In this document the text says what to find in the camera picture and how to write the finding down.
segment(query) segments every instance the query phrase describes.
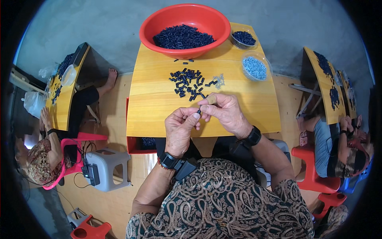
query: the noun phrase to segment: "plastic bag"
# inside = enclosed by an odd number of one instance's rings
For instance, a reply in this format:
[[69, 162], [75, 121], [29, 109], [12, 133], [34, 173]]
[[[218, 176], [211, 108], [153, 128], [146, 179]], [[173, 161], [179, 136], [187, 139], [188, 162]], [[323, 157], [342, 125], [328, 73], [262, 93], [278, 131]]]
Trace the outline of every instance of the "plastic bag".
[[26, 92], [24, 98], [21, 99], [24, 102], [24, 108], [28, 113], [34, 117], [40, 119], [41, 110], [46, 103], [46, 96], [40, 92], [31, 91]]
[[54, 65], [54, 66], [49, 66], [49, 67], [45, 67], [43, 69], [40, 69], [39, 70], [39, 76], [41, 76], [42, 78], [49, 78], [51, 76], [55, 76], [58, 72], [58, 67], [60, 65], [57, 64], [57, 65]]

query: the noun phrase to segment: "wooden table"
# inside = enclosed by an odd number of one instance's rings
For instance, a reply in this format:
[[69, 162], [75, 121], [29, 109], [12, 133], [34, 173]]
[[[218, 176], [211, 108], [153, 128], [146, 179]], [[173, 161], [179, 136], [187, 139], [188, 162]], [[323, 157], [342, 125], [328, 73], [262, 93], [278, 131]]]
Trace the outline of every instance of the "wooden table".
[[[264, 54], [260, 44], [255, 51]], [[244, 115], [262, 133], [281, 131], [273, 80], [253, 82], [246, 79], [241, 66], [241, 56], [244, 52], [227, 39], [222, 45], [198, 57], [194, 62], [187, 61], [188, 65], [183, 65], [183, 60], [174, 62], [173, 58], [149, 50], [141, 44], [131, 82], [126, 135], [165, 137], [164, 120], [168, 115], [179, 107], [198, 107], [196, 103], [202, 100], [201, 96], [191, 102], [188, 101], [190, 93], [180, 98], [174, 92], [175, 83], [168, 80], [170, 72], [182, 71], [185, 67], [201, 71], [205, 78], [204, 83], [209, 83], [213, 76], [223, 74], [225, 85], [221, 86], [221, 89], [217, 89], [214, 85], [203, 86], [204, 95], [211, 92], [235, 94]], [[201, 120], [201, 124], [200, 131], [192, 130], [192, 137], [232, 135], [214, 117], [208, 123]]]
[[54, 105], [52, 104], [52, 99], [55, 96], [56, 89], [60, 87], [61, 82], [60, 82], [60, 79], [58, 78], [58, 75], [56, 75], [51, 81], [51, 85], [49, 87], [49, 91], [51, 93], [48, 96], [48, 99], [45, 105], [49, 108], [49, 112], [52, 117], [53, 128], [55, 129], [66, 130], [66, 131], [68, 130], [69, 113], [70, 113], [71, 101], [74, 95], [74, 87], [76, 86], [79, 72], [82, 68], [82, 65], [85, 61], [85, 58], [89, 49], [90, 49], [90, 46], [87, 46], [87, 49], [81, 59], [80, 64], [74, 68], [77, 72], [74, 82], [70, 86], [63, 86], [61, 88], [60, 95], [57, 97]]
[[[315, 53], [311, 49], [304, 47], [304, 54], [306, 54], [307, 57], [309, 58], [311, 66], [312, 66], [314, 73], [315, 73], [314, 77], [317, 79], [318, 84], [320, 86], [322, 100], [324, 102], [324, 107], [325, 107], [326, 123], [328, 125], [338, 123], [339, 117], [346, 115], [341, 87], [339, 85], [337, 85], [336, 83], [333, 84], [331, 79], [325, 75], [324, 71], [322, 70], [322, 68], [320, 67], [320, 65], [318, 63], [317, 56], [315, 55]], [[328, 63], [329, 63], [329, 66], [332, 70], [332, 74], [334, 76], [335, 75], [334, 67], [329, 61], [328, 61]], [[312, 76], [302, 74], [301, 80], [303, 81], [304, 80], [303, 78], [305, 78], [305, 77], [311, 78]], [[334, 86], [337, 89], [338, 98], [340, 100], [338, 107], [335, 107], [335, 109], [332, 108], [332, 101], [330, 99], [330, 89], [332, 88], [332, 86]]]
[[341, 89], [343, 89], [342, 95], [344, 96], [343, 99], [345, 101], [346, 115], [350, 116], [351, 119], [355, 119], [357, 118], [356, 105], [354, 102], [355, 95], [350, 88], [349, 80], [347, 79], [346, 74], [344, 75], [340, 70], [338, 70], [338, 74], [340, 75], [343, 85]]

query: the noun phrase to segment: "patterned blouse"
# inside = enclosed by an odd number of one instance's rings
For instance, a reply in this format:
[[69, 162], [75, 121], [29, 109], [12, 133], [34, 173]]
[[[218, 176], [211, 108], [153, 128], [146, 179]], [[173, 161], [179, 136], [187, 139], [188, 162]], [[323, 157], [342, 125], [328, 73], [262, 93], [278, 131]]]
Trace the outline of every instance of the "patterned blouse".
[[158, 215], [131, 217], [126, 238], [313, 238], [313, 223], [297, 183], [274, 192], [240, 166], [211, 158], [174, 184]]
[[[50, 186], [54, 183], [62, 170], [62, 164], [57, 164], [51, 171], [48, 152], [52, 150], [48, 136], [40, 140], [28, 153], [28, 176], [37, 184]], [[65, 156], [66, 169], [71, 167], [69, 157]]]

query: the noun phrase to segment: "blue plastic stool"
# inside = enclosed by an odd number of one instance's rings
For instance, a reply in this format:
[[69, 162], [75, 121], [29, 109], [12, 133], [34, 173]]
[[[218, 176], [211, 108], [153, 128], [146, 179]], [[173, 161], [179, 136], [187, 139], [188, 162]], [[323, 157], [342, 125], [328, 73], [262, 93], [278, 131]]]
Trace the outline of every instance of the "blue plastic stool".
[[353, 178], [345, 178], [343, 180], [343, 184], [341, 185], [341, 187], [338, 189], [339, 192], [344, 192], [344, 193], [353, 193], [354, 190], [356, 189], [356, 185], [357, 183], [359, 183], [360, 181], [364, 180], [365, 178], [367, 178], [369, 176], [369, 173], [370, 173], [370, 169], [371, 169], [371, 164], [373, 163], [373, 160], [370, 161], [370, 164], [366, 167], [366, 169], [360, 173], [358, 176], [358, 179], [357, 181], [354, 183], [354, 186], [353, 187], [349, 187], [349, 183], [350, 183], [350, 180]]

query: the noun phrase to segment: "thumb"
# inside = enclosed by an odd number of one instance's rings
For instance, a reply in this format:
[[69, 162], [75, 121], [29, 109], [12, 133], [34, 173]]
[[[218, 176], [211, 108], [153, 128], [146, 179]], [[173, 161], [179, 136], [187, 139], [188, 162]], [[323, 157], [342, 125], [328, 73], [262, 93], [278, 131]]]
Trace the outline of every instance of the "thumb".
[[199, 119], [200, 119], [200, 114], [193, 113], [192, 115], [186, 118], [183, 125], [185, 128], [191, 130], [198, 123]]
[[219, 118], [222, 115], [223, 109], [220, 109], [214, 105], [207, 104], [207, 105], [202, 105], [200, 107], [200, 110], [203, 113], [209, 114], [211, 116], [214, 116], [215, 118]]

